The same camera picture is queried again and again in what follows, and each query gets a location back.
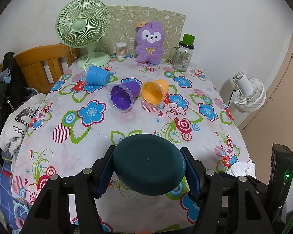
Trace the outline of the purple plastic cup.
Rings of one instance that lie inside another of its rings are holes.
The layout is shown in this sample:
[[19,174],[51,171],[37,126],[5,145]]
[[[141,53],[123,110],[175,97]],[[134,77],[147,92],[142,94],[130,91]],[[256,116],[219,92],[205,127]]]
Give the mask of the purple plastic cup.
[[108,101],[112,108],[119,112],[131,110],[140,93],[140,85],[136,81],[128,81],[112,85],[108,91]]

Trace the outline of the dark teal cup yellow rim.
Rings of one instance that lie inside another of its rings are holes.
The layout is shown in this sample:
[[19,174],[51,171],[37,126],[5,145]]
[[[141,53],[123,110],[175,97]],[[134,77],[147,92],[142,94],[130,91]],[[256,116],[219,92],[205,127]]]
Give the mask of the dark teal cup yellow rim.
[[136,134],[118,143],[113,152],[115,173],[131,190],[163,195],[182,181],[186,164],[180,150],[168,140]]

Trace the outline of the black jacket pile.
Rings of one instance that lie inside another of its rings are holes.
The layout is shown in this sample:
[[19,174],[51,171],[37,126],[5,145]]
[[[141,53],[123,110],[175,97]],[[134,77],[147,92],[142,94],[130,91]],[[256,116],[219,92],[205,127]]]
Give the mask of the black jacket pile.
[[[2,71],[7,72],[11,78],[9,82],[0,81],[0,133],[8,116],[16,110],[28,97],[25,76],[18,66],[13,52],[4,55]],[[3,164],[0,152],[0,165]]]

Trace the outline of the crumpled white tissue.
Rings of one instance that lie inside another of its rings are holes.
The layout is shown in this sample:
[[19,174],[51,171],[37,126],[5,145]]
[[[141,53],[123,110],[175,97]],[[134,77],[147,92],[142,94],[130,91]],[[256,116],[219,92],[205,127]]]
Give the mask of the crumpled white tissue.
[[235,177],[250,175],[251,177],[256,178],[255,164],[252,160],[248,162],[236,162],[229,167],[227,174]]

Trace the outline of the orange plastic cup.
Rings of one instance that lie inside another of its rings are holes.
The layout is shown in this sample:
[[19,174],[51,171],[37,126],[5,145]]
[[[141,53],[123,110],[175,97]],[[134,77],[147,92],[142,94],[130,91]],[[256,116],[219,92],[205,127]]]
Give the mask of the orange plastic cup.
[[140,100],[150,107],[158,107],[168,91],[169,85],[164,79],[148,80],[140,87]]

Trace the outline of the cotton swab container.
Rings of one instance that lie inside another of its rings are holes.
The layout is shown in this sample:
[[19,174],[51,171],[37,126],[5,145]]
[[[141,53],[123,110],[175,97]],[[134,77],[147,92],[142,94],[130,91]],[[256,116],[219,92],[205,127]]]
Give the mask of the cotton swab container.
[[127,43],[118,42],[116,43],[116,57],[117,58],[125,58],[127,55]]

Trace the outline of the floral tablecloth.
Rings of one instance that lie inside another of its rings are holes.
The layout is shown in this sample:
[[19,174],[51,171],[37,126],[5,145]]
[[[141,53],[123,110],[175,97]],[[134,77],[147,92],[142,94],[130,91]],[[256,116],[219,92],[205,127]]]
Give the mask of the floral tablecloth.
[[185,72],[168,61],[157,66],[129,57],[105,65],[110,85],[162,79],[169,91],[151,108],[136,100],[128,112],[108,102],[109,87],[83,83],[83,71],[70,68],[55,83],[31,121],[13,170],[11,193],[32,205],[53,174],[78,174],[104,156],[111,145],[136,134],[154,134],[187,147],[208,169],[225,172],[249,154],[225,102],[199,66]]

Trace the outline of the blue plastic cup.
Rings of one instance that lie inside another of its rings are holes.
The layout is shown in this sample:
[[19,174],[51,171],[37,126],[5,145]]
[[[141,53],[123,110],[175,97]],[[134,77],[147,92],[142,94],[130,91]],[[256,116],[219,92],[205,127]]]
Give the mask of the blue plastic cup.
[[111,77],[111,73],[109,71],[95,65],[90,65],[85,70],[85,73],[85,84],[87,85],[98,85],[105,87],[108,85]]

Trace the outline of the white printed t-shirt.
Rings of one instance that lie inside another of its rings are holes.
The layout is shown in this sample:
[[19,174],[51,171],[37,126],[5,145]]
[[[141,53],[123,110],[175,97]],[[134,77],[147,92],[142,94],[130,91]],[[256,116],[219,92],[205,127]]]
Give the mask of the white printed t-shirt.
[[29,125],[45,98],[45,94],[34,95],[9,115],[0,134],[3,152],[18,154]]

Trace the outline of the glass jar green lid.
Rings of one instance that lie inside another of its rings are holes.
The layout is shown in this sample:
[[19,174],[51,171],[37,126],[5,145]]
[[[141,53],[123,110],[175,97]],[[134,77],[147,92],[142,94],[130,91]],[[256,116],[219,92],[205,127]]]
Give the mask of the glass jar green lid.
[[172,47],[169,54],[169,59],[172,62],[172,67],[181,72],[187,71],[194,49],[195,37],[190,34],[184,34],[179,46]]

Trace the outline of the beige patterned foam mat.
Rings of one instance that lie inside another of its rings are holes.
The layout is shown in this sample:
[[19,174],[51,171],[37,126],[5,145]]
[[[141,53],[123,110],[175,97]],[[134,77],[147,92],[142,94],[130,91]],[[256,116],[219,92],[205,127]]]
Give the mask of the beige patterned foam mat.
[[110,15],[109,28],[96,45],[96,52],[112,55],[118,42],[127,44],[127,53],[135,55],[135,36],[137,24],[142,21],[161,22],[165,33],[163,58],[168,59],[171,48],[177,46],[182,38],[182,29],[186,15],[168,10],[157,10],[151,7],[113,5],[107,7]]

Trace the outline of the white floor fan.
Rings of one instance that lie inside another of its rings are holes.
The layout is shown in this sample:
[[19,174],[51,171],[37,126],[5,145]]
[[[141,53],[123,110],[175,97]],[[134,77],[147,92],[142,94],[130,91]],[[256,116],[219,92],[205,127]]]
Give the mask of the white floor fan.
[[233,75],[233,83],[236,88],[233,90],[229,101],[240,113],[252,113],[259,110],[266,101],[266,90],[264,84],[257,78],[248,78],[240,71]]

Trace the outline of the purple plush bunny toy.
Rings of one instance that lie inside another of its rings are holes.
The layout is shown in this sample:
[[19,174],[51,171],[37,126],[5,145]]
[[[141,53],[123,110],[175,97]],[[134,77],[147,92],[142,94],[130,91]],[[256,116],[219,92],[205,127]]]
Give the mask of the purple plush bunny toy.
[[165,33],[161,22],[141,22],[136,33],[136,62],[158,65],[164,54]]

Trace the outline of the green desk fan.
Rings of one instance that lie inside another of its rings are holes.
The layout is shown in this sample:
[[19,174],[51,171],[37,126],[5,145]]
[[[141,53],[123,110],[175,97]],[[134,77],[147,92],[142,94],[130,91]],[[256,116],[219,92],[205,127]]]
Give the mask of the green desk fan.
[[88,69],[91,65],[101,67],[110,62],[105,52],[96,52],[98,42],[109,27],[109,11],[99,0],[73,0],[59,12],[55,30],[62,43],[70,48],[87,49],[77,58],[77,67]]

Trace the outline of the blue checkered bed sheet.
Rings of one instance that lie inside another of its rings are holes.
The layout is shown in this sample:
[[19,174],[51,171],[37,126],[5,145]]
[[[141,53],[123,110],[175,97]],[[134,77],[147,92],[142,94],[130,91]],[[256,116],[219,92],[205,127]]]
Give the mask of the blue checkered bed sheet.
[[15,199],[11,195],[11,161],[4,161],[0,165],[0,209],[8,226],[14,230],[20,230],[27,218],[27,204]]

